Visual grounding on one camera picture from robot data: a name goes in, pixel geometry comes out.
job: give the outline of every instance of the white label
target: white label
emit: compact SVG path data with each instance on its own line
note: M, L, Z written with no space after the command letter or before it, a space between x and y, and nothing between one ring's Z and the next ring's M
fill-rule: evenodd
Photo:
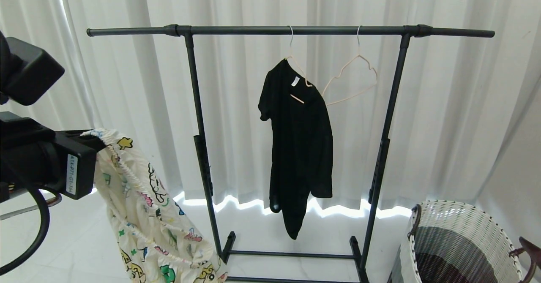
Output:
M293 81L293 83L291 84L292 87L295 87L297 85L297 83L299 82L299 77L295 77L295 80Z
M68 154L68 168L66 169L66 192L75 195L77 189L77 156Z

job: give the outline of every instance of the empty clothes hanger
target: empty clothes hanger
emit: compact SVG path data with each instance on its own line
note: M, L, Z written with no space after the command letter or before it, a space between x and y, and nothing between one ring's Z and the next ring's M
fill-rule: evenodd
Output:
M327 82L327 85L325 85L325 89L323 89L323 93L321 93L321 96L323 96L323 95L325 94L325 91L327 90L327 88L329 87L329 85L331 84L331 82L332 82L334 79L340 78L340 76L342 76L342 72L344 71L344 69L345 69L348 65L350 65L350 63L352 63L352 62L353 62L355 59L357 59L357 58L361 58L362 60L364 60L364 61L369 65L369 70L374 71L374 74L375 74L375 83L374 83L373 85L371 85L370 87L368 87L368 88L366 88L366 89L364 89L364 90L362 90L362 91L360 91L360 92L358 92L358 93L355 93L355 94L353 94L352 96L350 96L350 97L348 97L348 98L344 98L344 99L342 99L342 100L330 102L330 103L326 104L327 106L330 106L331 104L335 104L335 103L338 103L338 102L346 101L346 100L348 100L348 99L350 99L350 98L354 98L355 96L360 95L360 94L362 94L362 93L368 91L369 89L371 89L371 87L373 87L373 86L375 86L375 85L377 84L377 71L375 70L375 68L372 67L372 65L370 64L370 61L367 60L366 58L364 58L363 55L361 55L361 42L360 42L360 40L359 40L359 29L360 29L360 28L361 28L361 26L359 26L359 27L357 28L357 55L356 55L355 57L353 57L352 60L350 60L348 63L346 63L346 64L342 67L342 69L340 70L340 73L338 74L338 76L335 76L335 77L331 78L331 80L330 80L329 82Z
M312 87L313 85L309 84L309 83L308 83L308 80L306 79L306 73L304 73L303 68L300 67L299 63L297 62L297 60L296 60L295 57L293 56L293 47L292 47L292 44L293 44L293 36L294 36L294 35L293 35L293 28L291 27L291 25L288 25L288 27L290 27L290 29L291 29L290 55L287 56L287 57L285 58L285 60L288 60L288 59L290 59L290 58L293 59L293 62L295 63L295 65L297 66L297 68L301 71L301 73L302 73L301 75L302 75L302 77L304 77L304 79L305 79L305 85L306 85L306 87Z

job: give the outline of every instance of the light under curtain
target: light under curtain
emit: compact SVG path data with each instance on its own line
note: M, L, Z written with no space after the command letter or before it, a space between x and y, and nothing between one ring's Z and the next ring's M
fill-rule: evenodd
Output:
M0 0L0 28L45 48L66 74L34 106L2 106L60 129L130 134L171 194L204 198L184 40L90 39L87 27L179 25L405 25L489 29L492 39L413 38L402 75L380 208L426 198L473 202L539 75L539 0ZM289 54L287 36L196 36L195 54L214 201L268 204L272 131L257 102L266 73ZM329 106L334 137L332 199L359 209L372 182L399 37L360 36L377 85ZM357 53L353 36L294 36L294 56L322 91ZM324 96L340 100L373 85L355 61Z

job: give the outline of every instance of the black shirt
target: black shirt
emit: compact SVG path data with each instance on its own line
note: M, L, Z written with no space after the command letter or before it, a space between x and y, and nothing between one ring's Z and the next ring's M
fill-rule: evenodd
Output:
M282 60L265 79L258 105L272 121L270 198L278 199L286 230L296 239L309 193L332 197L333 135L327 106L314 85Z

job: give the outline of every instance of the woven basket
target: woven basket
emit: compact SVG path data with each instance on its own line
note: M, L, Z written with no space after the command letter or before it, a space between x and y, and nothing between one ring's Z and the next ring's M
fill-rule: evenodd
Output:
M418 204L407 231L388 283L527 283L533 276L522 281L504 230L470 204Z

